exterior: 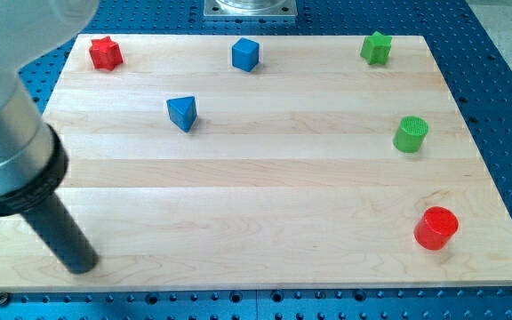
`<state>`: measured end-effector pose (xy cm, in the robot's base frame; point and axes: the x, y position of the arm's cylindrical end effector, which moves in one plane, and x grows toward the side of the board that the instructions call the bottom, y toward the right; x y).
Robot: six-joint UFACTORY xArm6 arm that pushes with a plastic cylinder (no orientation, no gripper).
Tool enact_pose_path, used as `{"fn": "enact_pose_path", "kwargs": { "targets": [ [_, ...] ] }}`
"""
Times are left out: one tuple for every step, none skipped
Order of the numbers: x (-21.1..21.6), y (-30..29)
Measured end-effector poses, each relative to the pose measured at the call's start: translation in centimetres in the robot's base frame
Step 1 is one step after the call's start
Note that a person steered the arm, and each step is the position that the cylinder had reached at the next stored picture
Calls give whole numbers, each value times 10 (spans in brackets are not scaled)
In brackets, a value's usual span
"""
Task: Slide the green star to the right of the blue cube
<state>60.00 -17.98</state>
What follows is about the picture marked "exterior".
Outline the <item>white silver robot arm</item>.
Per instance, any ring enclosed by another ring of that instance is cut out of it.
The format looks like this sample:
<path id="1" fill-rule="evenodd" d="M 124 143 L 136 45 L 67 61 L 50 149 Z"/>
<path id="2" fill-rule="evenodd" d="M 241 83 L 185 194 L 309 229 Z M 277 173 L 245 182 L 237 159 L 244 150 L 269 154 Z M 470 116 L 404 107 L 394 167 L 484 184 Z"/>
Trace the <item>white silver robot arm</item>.
<path id="1" fill-rule="evenodd" d="M 82 274 L 98 255 L 56 196 L 68 155 L 18 72 L 78 34 L 96 1 L 0 1 L 0 217 L 19 213 L 67 270 Z"/>

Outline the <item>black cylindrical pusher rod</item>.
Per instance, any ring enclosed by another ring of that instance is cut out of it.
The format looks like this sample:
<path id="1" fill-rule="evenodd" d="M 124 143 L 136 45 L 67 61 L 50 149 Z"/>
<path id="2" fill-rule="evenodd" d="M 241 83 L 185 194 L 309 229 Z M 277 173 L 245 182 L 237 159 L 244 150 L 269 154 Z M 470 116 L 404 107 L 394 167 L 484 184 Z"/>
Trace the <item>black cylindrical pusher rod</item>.
<path id="1" fill-rule="evenodd" d="M 86 273 L 99 262 L 98 253 L 56 194 L 21 215 L 71 274 Z"/>

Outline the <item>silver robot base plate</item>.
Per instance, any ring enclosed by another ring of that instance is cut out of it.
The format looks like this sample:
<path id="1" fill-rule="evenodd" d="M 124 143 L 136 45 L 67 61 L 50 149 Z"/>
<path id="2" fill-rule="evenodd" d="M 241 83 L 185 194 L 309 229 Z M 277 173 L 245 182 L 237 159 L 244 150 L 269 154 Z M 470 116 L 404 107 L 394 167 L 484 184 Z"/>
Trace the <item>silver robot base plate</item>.
<path id="1" fill-rule="evenodd" d="M 296 0 L 204 0 L 205 18 L 295 17 Z"/>

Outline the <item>black flange collar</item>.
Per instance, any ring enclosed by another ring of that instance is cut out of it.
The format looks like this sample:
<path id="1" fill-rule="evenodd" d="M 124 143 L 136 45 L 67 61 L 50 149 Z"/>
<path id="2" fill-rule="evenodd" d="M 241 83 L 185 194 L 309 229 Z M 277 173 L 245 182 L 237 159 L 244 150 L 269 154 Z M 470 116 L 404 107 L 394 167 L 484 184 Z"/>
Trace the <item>black flange collar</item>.
<path id="1" fill-rule="evenodd" d="M 59 135 L 48 124 L 53 151 L 43 170 L 23 187 L 0 196 L 0 217 L 28 211 L 51 196 L 68 170 L 68 155 Z"/>

